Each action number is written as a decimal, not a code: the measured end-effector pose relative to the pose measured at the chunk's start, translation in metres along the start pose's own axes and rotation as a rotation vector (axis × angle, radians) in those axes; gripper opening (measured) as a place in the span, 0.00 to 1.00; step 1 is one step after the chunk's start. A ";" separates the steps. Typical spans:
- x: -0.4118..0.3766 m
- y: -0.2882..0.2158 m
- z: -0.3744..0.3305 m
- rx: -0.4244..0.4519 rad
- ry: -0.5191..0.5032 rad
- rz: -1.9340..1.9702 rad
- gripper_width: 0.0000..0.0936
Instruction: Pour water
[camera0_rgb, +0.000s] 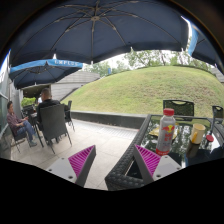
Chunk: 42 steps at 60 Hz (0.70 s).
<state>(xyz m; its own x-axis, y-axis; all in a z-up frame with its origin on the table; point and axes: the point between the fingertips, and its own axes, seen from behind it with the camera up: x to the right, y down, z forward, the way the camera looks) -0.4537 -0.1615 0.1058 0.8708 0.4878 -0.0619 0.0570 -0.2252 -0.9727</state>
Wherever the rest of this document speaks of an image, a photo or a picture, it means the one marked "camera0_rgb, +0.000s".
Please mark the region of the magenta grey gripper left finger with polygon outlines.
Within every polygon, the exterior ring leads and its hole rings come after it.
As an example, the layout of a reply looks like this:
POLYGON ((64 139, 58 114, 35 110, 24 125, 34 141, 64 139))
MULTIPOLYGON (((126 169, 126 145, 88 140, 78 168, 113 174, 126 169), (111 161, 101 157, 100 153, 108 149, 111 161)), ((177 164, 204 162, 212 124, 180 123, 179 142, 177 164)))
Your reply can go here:
POLYGON ((96 146, 83 149, 69 158, 59 158, 47 171, 83 187, 96 156, 96 146))

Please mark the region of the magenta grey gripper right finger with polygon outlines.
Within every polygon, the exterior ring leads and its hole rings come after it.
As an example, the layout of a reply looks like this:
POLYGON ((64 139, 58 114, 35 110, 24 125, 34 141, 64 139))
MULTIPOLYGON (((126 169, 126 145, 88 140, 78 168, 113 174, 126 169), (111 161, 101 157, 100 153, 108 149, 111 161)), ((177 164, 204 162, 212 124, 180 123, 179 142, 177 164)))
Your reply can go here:
POLYGON ((182 169, 169 155, 159 156, 139 145, 135 146, 133 154, 145 185, 182 169))

